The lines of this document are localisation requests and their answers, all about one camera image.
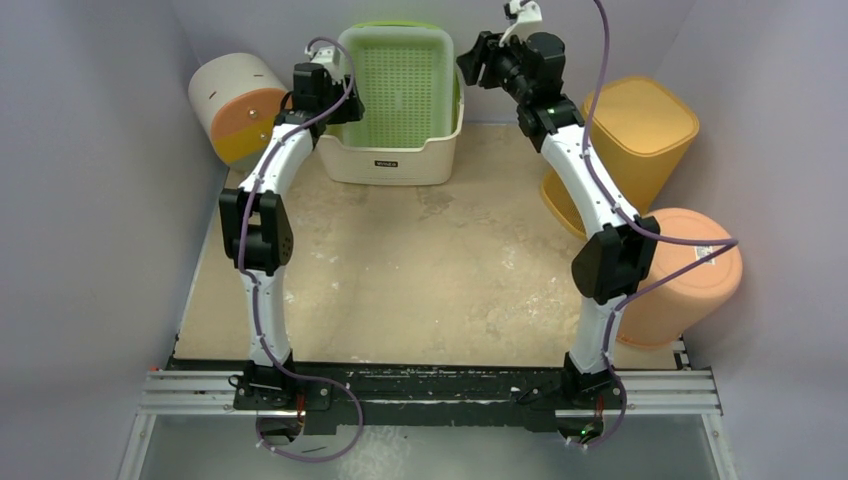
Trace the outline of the peach plastic bucket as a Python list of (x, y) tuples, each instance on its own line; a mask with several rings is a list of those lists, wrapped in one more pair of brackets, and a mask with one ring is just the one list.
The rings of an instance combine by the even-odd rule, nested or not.
[[(699, 212), (663, 208), (650, 213), (664, 236), (717, 240), (730, 236), (719, 223)], [(737, 248), (640, 296), (625, 307), (617, 339), (638, 348), (659, 348), (706, 318), (737, 291), (743, 261)]]

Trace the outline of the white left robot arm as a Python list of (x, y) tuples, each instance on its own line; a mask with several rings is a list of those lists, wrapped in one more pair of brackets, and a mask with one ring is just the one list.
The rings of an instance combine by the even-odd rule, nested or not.
[(360, 121), (365, 107), (352, 71), (315, 62), (294, 68), (292, 90), (274, 117), (269, 144), (248, 177), (218, 199), (225, 253), (239, 271), (252, 330), (249, 360), (238, 391), (284, 409), (308, 376), (296, 374), (287, 335), (282, 282), (294, 250), (284, 197), (330, 125)]

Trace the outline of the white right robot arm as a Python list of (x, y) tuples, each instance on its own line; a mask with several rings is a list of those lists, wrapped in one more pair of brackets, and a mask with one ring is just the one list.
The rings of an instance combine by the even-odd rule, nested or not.
[(587, 241), (571, 263), (581, 297), (577, 339), (564, 361), (561, 392), (576, 407), (612, 384), (613, 338), (627, 301), (647, 277), (659, 224), (621, 194), (597, 156), (579, 108), (563, 93), (563, 41), (539, 32), (525, 41), (482, 31), (457, 58), (467, 85), (500, 88), (518, 123), (565, 186)]

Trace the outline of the yellow slatted laundry basket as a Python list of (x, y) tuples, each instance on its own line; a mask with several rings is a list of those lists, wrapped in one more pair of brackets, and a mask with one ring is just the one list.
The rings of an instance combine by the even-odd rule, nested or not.
[(601, 89), (590, 139), (618, 189), (644, 216), (699, 129), (694, 111), (671, 90), (631, 76)]

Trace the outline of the white perforated tray basket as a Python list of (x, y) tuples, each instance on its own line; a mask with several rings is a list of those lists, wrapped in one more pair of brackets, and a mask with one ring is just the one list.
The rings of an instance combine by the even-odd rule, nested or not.
[(454, 128), (454, 46), (428, 24), (371, 22), (339, 36), (353, 58), (363, 119), (341, 128), (360, 148), (419, 148)]

